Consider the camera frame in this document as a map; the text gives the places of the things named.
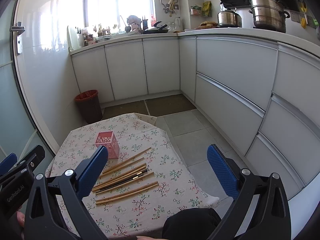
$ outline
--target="wooden chopstick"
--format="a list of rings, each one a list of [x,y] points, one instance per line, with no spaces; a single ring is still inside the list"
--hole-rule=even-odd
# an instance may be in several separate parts
[[[139,173],[140,171],[143,171],[143,170],[145,170],[146,168],[147,168],[147,166],[142,166],[142,167],[140,167],[140,168],[138,168],[138,169],[136,169],[136,170],[134,170],[134,171],[131,171],[131,172],[128,173],[128,174],[125,174],[124,176],[119,177],[118,179],[101,183],[101,184],[99,184],[98,186],[94,187],[94,188],[92,189],[92,191],[93,191],[93,192],[98,191],[99,189],[101,189],[101,188],[103,188],[103,187],[110,186],[110,185],[115,184],[115,183],[117,183],[117,182],[119,182],[119,181],[121,181],[121,180],[127,179],[127,178],[129,178],[130,176],[132,176],[133,174]]]
[[[144,150],[144,151],[142,151],[142,152],[140,152],[140,153],[136,154],[135,156],[132,156],[131,158],[129,158],[129,159],[127,159],[127,160],[125,160],[124,162],[118,163],[118,164],[116,164],[115,166],[110,167],[109,169],[107,169],[107,170],[103,171],[103,172],[102,172],[102,174],[105,174],[105,173],[107,173],[107,172],[109,172],[109,171],[118,170],[118,169],[119,169],[119,168],[118,168],[119,166],[122,166],[123,164],[126,164],[127,162],[129,162],[129,161],[133,160],[134,158],[136,158],[136,157],[138,157],[139,155],[141,155],[141,154],[143,154],[143,153],[147,152],[147,151],[148,151],[148,150],[150,150],[150,149],[151,149],[151,147],[149,147],[148,149],[146,149],[146,150]]]
[[[118,185],[118,186],[115,186],[115,187],[112,187],[112,188],[106,189],[106,190],[101,191],[101,192],[96,192],[96,195],[103,194],[103,193],[107,193],[108,191],[111,191],[111,190],[114,190],[114,189],[117,189],[117,188],[120,188],[120,187],[127,186],[127,185],[129,185],[129,184],[131,184],[131,183],[135,182],[136,180],[144,179],[144,178],[146,178],[146,177],[148,177],[148,176],[150,176],[150,175],[153,175],[153,174],[154,174],[154,172],[147,173],[147,174],[145,174],[145,175],[143,175],[143,176],[141,176],[141,177],[138,177],[138,178],[136,178],[136,179],[130,180],[130,181],[128,181],[128,182],[126,182],[126,183],[124,183],[124,184],[121,184],[121,185]]]
[[[136,170],[138,170],[138,169],[140,169],[141,167],[144,167],[144,166],[146,166],[146,165],[147,165],[147,163],[143,163],[143,164],[139,165],[138,167],[134,168],[133,170],[127,171],[127,172],[125,172],[124,174],[120,174],[120,175],[118,175],[118,176],[116,176],[116,177],[114,177],[114,178],[112,178],[112,179],[108,179],[107,181],[103,182],[102,184],[107,184],[107,183],[109,183],[109,182],[111,182],[111,181],[113,181],[113,180],[120,179],[121,177],[124,177],[124,176],[128,175],[129,173],[132,173],[132,172],[134,172],[134,171],[136,171]]]
[[[126,164],[126,165],[124,165],[124,166],[121,166],[121,167],[119,167],[119,168],[118,168],[117,170],[115,170],[115,171],[119,171],[120,169],[124,169],[124,168],[128,167],[129,165],[135,164],[135,163],[137,163],[137,162],[139,162],[139,161],[141,161],[141,160],[143,160],[143,159],[144,159],[144,157],[142,157],[142,158],[140,158],[140,159],[138,159],[138,160],[136,160],[136,161],[134,161],[134,162],[128,163],[128,164]],[[103,174],[101,174],[101,175],[99,176],[99,179],[101,179],[101,178],[103,178],[103,177],[107,176],[108,174],[113,173],[113,172],[115,172],[115,171],[108,171],[108,172],[106,172],[106,173],[103,173]]]
[[[119,183],[121,183],[121,182],[125,183],[125,182],[127,181],[127,179],[130,179],[131,177],[134,178],[134,177],[138,176],[139,174],[142,174],[142,173],[148,171],[146,167],[145,167],[144,169],[143,169],[143,168],[141,168],[141,169],[142,169],[142,170],[137,171],[137,172],[135,172],[135,173],[133,173],[133,174],[131,174],[131,175],[128,175],[128,176],[126,176],[126,177],[124,177],[124,178],[118,179],[118,180],[116,180],[116,181],[114,181],[114,182],[110,182],[110,183],[108,183],[108,184],[104,184],[104,185],[102,185],[102,186],[99,187],[99,188],[95,188],[95,189],[92,190],[92,192],[104,190],[104,189],[106,189],[107,187],[116,186],[117,184],[119,184]]]
[[[153,188],[155,186],[159,186],[158,181],[155,181],[155,182],[153,182],[151,184],[147,184],[145,186],[139,187],[137,189],[130,190],[130,191],[126,192],[126,193],[115,195],[113,197],[99,199],[99,200],[96,201],[96,205],[101,205],[101,204],[109,203],[109,202],[112,202],[112,201],[124,199],[124,198],[130,197],[130,196],[136,195],[136,194],[138,194],[138,193],[140,193],[142,191],[151,189],[151,188]]]

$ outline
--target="black cloth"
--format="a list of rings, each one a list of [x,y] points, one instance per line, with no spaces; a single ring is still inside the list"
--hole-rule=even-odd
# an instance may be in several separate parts
[[[206,240],[221,218],[212,208],[185,209],[164,223],[162,238],[168,240]]]

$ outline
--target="trash can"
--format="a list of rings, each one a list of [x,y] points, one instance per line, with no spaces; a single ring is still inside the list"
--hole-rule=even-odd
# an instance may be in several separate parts
[[[88,124],[98,122],[102,119],[102,111],[97,90],[89,90],[75,97],[81,116]]]

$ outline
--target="cabinet door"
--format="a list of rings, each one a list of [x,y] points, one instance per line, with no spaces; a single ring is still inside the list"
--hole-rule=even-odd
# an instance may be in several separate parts
[[[260,176],[269,177],[273,172],[278,173],[288,199],[303,188],[295,170],[263,134],[258,133],[246,158]]]
[[[273,95],[261,132],[307,185],[320,171],[320,129],[299,109]]]
[[[273,90],[320,126],[319,58],[280,44]]]
[[[220,127],[243,155],[256,136],[264,112],[241,95],[197,73],[196,104]]]
[[[148,94],[142,40],[105,46],[115,100]]]
[[[266,110],[276,71],[277,44],[250,38],[198,37],[197,71]]]
[[[179,39],[180,89],[195,101],[196,89],[196,38]]]
[[[177,38],[143,39],[148,93],[180,89],[179,42]]]
[[[115,100],[103,47],[72,56],[72,63],[80,92],[96,89],[100,103]]]

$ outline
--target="pink basket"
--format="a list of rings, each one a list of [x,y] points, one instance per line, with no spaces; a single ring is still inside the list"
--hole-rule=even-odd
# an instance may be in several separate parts
[[[100,145],[107,147],[108,159],[119,158],[119,144],[113,131],[100,132],[95,143],[98,148]]]

